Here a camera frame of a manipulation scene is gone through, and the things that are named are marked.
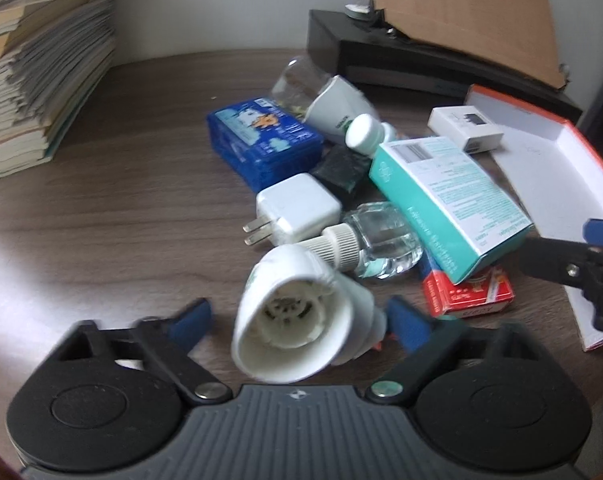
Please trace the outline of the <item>playing cards pack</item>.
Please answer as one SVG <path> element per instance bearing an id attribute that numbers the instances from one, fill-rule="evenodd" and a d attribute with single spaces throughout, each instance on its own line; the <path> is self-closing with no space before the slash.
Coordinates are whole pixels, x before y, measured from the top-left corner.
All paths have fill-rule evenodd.
<path id="1" fill-rule="evenodd" d="M 435 259 L 424 252 L 419 271 L 428 310 L 434 318 L 442 315 L 474 318 L 498 313 L 515 299 L 513 287 L 501 266 L 489 266 L 464 282 L 453 284 Z"/>

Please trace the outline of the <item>wooden book stand board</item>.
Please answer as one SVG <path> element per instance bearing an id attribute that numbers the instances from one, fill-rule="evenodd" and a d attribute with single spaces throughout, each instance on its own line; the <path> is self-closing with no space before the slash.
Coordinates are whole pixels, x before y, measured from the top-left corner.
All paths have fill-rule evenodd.
<path id="1" fill-rule="evenodd" d="M 566 78 L 549 0 L 374 0 L 414 40 L 495 63 L 554 89 Z"/>

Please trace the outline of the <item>stack of books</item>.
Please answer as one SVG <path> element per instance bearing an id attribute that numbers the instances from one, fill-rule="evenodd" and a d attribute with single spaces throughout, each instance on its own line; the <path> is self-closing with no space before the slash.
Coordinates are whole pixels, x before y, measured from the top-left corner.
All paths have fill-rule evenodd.
<path id="1" fill-rule="evenodd" d="M 114 0 L 0 0 L 0 178 L 50 162 L 111 67 Z"/>

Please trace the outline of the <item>white plug-in diffuser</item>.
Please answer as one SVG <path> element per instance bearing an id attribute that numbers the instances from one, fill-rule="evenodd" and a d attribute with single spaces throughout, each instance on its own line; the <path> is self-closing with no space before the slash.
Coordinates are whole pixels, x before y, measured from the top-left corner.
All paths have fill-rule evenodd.
<path id="1" fill-rule="evenodd" d="M 387 314 L 370 290 L 300 245 L 267 252 L 247 278 L 231 342 L 257 382 L 301 382 L 356 360 L 385 337 Z"/>

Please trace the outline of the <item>white diffuser with bottle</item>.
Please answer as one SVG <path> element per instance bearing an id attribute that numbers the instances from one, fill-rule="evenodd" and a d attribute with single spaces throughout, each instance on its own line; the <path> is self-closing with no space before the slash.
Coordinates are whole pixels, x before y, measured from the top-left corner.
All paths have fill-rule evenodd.
<path id="1" fill-rule="evenodd" d="M 308 55 L 292 58 L 270 90 L 270 98 L 334 144 L 344 144 L 348 127 L 362 114 L 379 119 L 364 94 L 339 75 L 321 70 Z"/>

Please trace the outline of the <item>blue tin box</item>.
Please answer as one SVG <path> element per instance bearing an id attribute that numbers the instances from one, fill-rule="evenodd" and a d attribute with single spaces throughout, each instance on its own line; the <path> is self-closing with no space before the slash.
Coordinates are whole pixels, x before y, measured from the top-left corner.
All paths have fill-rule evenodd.
<path id="1" fill-rule="evenodd" d="M 323 136 L 268 98 L 228 105 L 206 116 L 213 150 L 255 193 L 309 172 L 323 153 Z"/>

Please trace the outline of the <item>teal white carton box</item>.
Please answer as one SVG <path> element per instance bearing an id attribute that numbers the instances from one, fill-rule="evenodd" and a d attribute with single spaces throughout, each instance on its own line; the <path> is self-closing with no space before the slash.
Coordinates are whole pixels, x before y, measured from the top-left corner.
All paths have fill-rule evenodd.
<path id="1" fill-rule="evenodd" d="M 513 252 L 533 227 L 482 166 L 441 136 L 381 144 L 370 178 L 454 284 Z"/>

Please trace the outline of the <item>clear glass refill bottle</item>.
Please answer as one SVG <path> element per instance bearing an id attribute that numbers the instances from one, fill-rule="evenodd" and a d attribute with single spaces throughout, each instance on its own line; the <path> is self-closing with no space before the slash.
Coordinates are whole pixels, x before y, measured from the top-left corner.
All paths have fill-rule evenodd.
<path id="1" fill-rule="evenodd" d="M 390 202 L 362 204 L 300 246 L 341 273 L 379 280 L 410 271 L 423 256 L 419 237 Z"/>

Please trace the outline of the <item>small black shiny block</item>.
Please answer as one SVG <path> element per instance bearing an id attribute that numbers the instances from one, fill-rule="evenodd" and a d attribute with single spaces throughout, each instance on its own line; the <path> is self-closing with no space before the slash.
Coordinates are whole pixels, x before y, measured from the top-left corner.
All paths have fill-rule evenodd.
<path id="1" fill-rule="evenodd" d="M 340 200 L 352 200 L 367 181 L 371 162 L 344 145 L 335 145 L 311 174 Z"/>

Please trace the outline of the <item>white charger retail box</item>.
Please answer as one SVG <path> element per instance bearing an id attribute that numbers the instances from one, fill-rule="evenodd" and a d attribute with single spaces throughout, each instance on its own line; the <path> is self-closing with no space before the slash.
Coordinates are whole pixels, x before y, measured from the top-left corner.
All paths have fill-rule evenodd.
<path id="1" fill-rule="evenodd" d="M 495 150 L 503 137 L 502 129 L 471 105 L 434 107 L 427 126 L 467 154 Z"/>

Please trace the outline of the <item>orange white box lid tray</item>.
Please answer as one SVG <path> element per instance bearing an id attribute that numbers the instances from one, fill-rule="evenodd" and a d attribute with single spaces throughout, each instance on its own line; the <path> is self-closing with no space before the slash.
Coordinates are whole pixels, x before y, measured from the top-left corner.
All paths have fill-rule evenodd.
<path id="1" fill-rule="evenodd" d="M 567 119 L 475 84 L 466 96 L 502 128 L 492 157 L 510 181 L 542 238 L 587 243 L 583 226 L 603 219 L 603 159 Z M 577 288 L 564 286 L 582 349 L 603 347 L 593 327 L 594 307 Z"/>

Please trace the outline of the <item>white pill bottle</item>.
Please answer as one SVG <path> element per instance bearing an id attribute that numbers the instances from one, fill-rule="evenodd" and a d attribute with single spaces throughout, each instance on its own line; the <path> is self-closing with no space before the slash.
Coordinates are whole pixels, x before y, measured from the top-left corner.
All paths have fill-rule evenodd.
<path id="1" fill-rule="evenodd" d="M 347 148 L 372 158 L 377 148 L 397 138 L 397 130 L 389 122 L 381 122 L 370 114 L 358 115 L 345 134 Z"/>

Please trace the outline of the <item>black monitor riser shelf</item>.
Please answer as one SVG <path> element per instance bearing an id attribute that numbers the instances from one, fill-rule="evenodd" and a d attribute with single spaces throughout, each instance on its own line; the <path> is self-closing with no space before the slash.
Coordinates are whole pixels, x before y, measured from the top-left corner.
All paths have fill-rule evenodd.
<path id="1" fill-rule="evenodd" d="M 387 24 L 345 13 L 311 10 L 307 52 L 321 70 L 353 84 L 422 91 L 462 99 L 479 84 L 578 122 L 581 109 L 556 90 L 514 70 L 448 49 L 422 44 Z"/>

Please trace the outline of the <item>white usb charger cube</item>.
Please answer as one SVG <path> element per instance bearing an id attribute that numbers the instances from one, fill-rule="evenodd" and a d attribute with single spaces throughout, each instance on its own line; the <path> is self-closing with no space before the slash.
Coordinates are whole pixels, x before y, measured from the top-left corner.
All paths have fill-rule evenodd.
<path id="1" fill-rule="evenodd" d="M 255 219 L 243 226 L 244 243 L 274 246 L 318 236 L 341 218 L 341 202 L 311 174 L 295 174 L 256 195 Z"/>

